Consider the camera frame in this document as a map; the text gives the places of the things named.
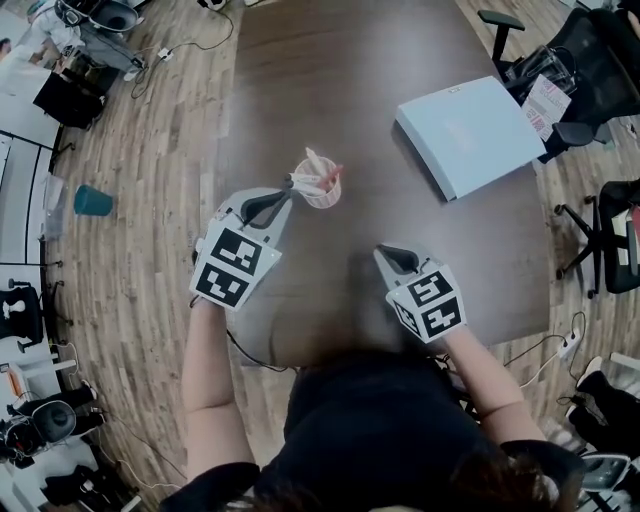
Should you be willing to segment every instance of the white cable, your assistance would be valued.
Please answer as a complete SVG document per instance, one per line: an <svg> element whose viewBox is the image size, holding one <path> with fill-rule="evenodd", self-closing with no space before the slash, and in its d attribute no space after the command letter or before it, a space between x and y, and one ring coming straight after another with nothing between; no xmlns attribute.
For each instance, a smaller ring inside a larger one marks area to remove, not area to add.
<svg viewBox="0 0 640 512"><path fill-rule="evenodd" d="M69 385L73 388L73 382L71 382L71 377L73 377L74 375L77 375L78 372L80 371L80 361L78 361L78 351L76 350L76 346L71 343L70 341L67 341L66 345L60 345L59 343L53 343L51 342L51 345L54 345L56 347L60 347L60 348L65 348L68 347L69 345L71 345L71 348L73 349L73 354L74 354L74 359L76 361L76 371L74 371L73 373L70 373L67 375L67 379L69 379Z"/></svg>
<svg viewBox="0 0 640 512"><path fill-rule="evenodd" d="M536 372L536 374L533 377L531 377L529 382L520 386L520 389L526 388L529 384L531 384L534 380L536 380L538 376L542 373L542 370L544 370L547 367L547 365L551 364L551 361L553 361L556 357L558 357L558 352L556 352L549 359L547 359L547 362L540 367L540 369Z"/></svg>
<svg viewBox="0 0 640 512"><path fill-rule="evenodd" d="M138 475L135 474L135 472L133 471L133 469L131 468L131 466L129 465L129 463L126 460L122 460L122 459L116 459L115 461L109 457L107 455L107 452L104 451L104 448L102 448L102 438L100 437L100 429L98 428L98 448L100 448L100 451L104 454L104 456L107 458L107 460L109 462L111 462L111 464L116 465L116 461L120 462L122 464L124 464L125 466L127 466L127 468L129 468L129 471L131 471L131 474L133 475L133 478L135 478L139 484L144 485L146 488L148 489L155 489L156 487L174 487L176 489L182 489L181 486L176 485L176 484L164 484L164 483L157 483L157 484L153 484L153 485L149 485L146 484L145 482L143 482L142 480L140 480L138 478Z"/></svg>
<svg viewBox="0 0 640 512"><path fill-rule="evenodd" d="M59 343L51 343L52 345L55 345L56 347L61 347L61 348L65 348L68 345L71 345L71 348L73 349L73 352L75 354L75 359L76 359L76 371L73 373L70 373L68 375L69 377L69 383L71 383L71 378L73 375L76 375L79 371L80 371L80 363L78 362L78 351L76 350L76 346L71 343L70 341L67 342L66 345L60 345ZM98 431L98 448L100 448L100 451L104 454L104 456L109 460L109 462L111 462L111 464L116 464L116 462L107 455L107 452L104 451L104 448L102 448L102 438L100 437L100 429L97 429ZM124 464L125 466L127 466L127 468L129 468L129 471L131 471L131 474L133 475L133 478L135 478L138 483L140 483L141 485L144 485L145 487L149 488L149 489L155 489L156 487L175 487L176 489L182 489L181 486L176 485L176 484L164 484L164 483L157 483L157 484L153 484L153 485L148 485L145 482L143 482L142 480L140 480L138 478L138 475L135 474L135 472L133 471L133 469L131 468L131 466L129 465L129 463L126 460L122 460L122 459L116 459L117 462L120 462L122 464Z"/></svg>
<svg viewBox="0 0 640 512"><path fill-rule="evenodd" d="M146 48L143 48L142 50L137 50L137 51L133 52L133 54L134 55L138 55L139 53L146 52L147 50L153 50L154 48L157 48L158 46L159 46L158 43L156 43L153 46L147 46Z"/></svg>

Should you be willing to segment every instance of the black office chair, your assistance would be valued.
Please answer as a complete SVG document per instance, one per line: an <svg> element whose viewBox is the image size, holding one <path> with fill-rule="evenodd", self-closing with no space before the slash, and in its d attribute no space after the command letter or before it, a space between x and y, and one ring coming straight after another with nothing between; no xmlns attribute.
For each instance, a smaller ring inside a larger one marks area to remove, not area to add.
<svg viewBox="0 0 640 512"><path fill-rule="evenodd" d="M25 350L42 343L44 339L44 325L47 328L47 335L55 343L61 344L58 336L57 322L61 320L67 325L72 326L73 321L60 315L55 308L55 298L58 286L63 286L63 281L56 281L51 287L47 285L42 297L27 281L15 281L9 279L9 290L0 291L0 339L8 336L17 336L19 338L27 338L29 341L23 343L18 340L18 348L23 354ZM8 318L4 316L3 304L13 306L18 301L24 302L24 311L13 311L9 313Z"/></svg>
<svg viewBox="0 0 640 512"><path fill-rule="evenodd" d="M508 71L522 59L503 61L502 53L509 30L525 27L512 16L493 11L478 11L478 16L498 27L492 59L509 89ZM640 40L626 21L626 11L574 9L547 47L558 50L556 55L565 67L575 70L576 90L570 94L562 122L554 125L545 143L543 163L572 146L604 142L598 134L604 123L640 113Z"/></svg>
<svg viewBox="0 0 640 512"><path fill-rule="evenodd" d="M588 196L586 204L593 205L593 225L589 226L566 204L557 205L554 212L562 215L567 212L578 225L580 231L587 236L587 246L566 267L558 269L556 277L562 279L567 272L578 266L589 255L593 254L595 284L589 290L592 299L600 291L600 266L604 255L604 277L607 291L625 293L640 288L640 268L636 253L636 234L633 225L627 225L627 236L616 235L612 219L629 209L632 205L640 205L640 180L610 181L600 191L600 198ZM628 259L623 264L619 260L618 249L626 249Z"/></svg>

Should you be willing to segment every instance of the wooden table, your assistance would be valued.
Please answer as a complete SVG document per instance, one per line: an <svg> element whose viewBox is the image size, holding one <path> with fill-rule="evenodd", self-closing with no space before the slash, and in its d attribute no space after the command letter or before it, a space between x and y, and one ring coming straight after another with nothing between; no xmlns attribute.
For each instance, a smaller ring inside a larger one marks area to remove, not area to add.
<svg viewBox="0 0 640 512"><path fill-rule="evenodd" d="M384 302L372 255L384 241L419 241L451 266L483 342L547 328L532 167L445 203L394 123L399 104L491 74L454 2L287 0L245 12L218 204L240 189L281 186L305 146L346 171L331 209L295 198L284 256L236 317L244 348L290 365L349 348L402 348L411 334Z"/></svg>

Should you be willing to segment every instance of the power strip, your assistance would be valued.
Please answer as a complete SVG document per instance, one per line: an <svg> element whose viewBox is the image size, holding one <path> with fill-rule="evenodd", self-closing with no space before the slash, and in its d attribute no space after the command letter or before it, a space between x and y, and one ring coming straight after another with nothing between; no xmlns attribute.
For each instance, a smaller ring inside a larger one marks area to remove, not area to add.
<svg viewBox="0 0 640 512"><path fill-rule="evenodd" d="M171 57L173 57L173 53L170 52L168 49L163 48L158 52L158 57L160 57L162 60L170 60Z"/></svg>
<svg viewBox="0 0 640 512"><path fill-rule="evenodd" d="M563 341L558 347L558 357L560 359L567 357L569 352L571 352L571 350L580 343L580 340L582 340L582 333L580 332L580 329L574 327L573 332L565 334L565 341Z"/></svg>

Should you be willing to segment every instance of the wooden floor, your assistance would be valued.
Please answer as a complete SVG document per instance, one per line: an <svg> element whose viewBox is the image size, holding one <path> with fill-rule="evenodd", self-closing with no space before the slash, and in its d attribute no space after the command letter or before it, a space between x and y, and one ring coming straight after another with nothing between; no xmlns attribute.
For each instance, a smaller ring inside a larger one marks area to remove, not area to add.
<svg viewBox="0 0 640 512"><path fill-rule="evenodd" d="M458 3L487 49L494 35L476 18L478 9L506 12L525 23L526 32L510 38L509 57L529 53L549 40L568 14L557 0ZM179 379L188 321L190 253L216 206L212 201L214 162L218 142L228 133L228 98L242 7L234 5L228 13L236 31L219 49L201 52L191 46L176 50L171 61L156 69L148 90L137 100L130 97L132 84L119 82L97 126L88 133L65 133L65 140L75 141L77 150L63 155L55 169L71 191L86 183L116 198L115 212L106 218L74 216L69 201L66 235L48 244L49 261L64 260L64 267L52 277L66 283L59 307L75 322L67 337L78 349L78 377L94 383L106 410L179 467L185 461ZM194 39L209 46L229 30L226 20L195 2L154 0L145 16L131 44L151 47L144 52L149 60L162 46ZM566 219L553 217L553 206L566 202L583 209L587 216L583 196L597 193L606 181L640 177L634 165L637 143L620 123L612 122L611 128L615 147L593 144L546 166L536 166L549 234L550 332L568 333L575 312L584 311L587 317L588 332L574 373L594 355L612 350L640 356L637 293L617 297L603 293L596 301L586 300L592 277L590 260L582 279L572 275L558 283L552 278L555 268L578 249L575 230ZM506 361L541 337L517 340L494 351ZM555 347L555 341L548 341L514 363L514 375L526 382ZM265 463L282 443L294 374L241 367L238 354L235 360L238 400L258 462ZM536 418L562 418L564 410L556 398L570 392L572 383L566 365L555 361L539 381L528 386L525 392ZM184 482L118 421L102 429L101 439L112 457L127 460L145 482ZM130 473L123 472L135 484ZM170 491L145 489L146 506L155 509Z"/></svg>

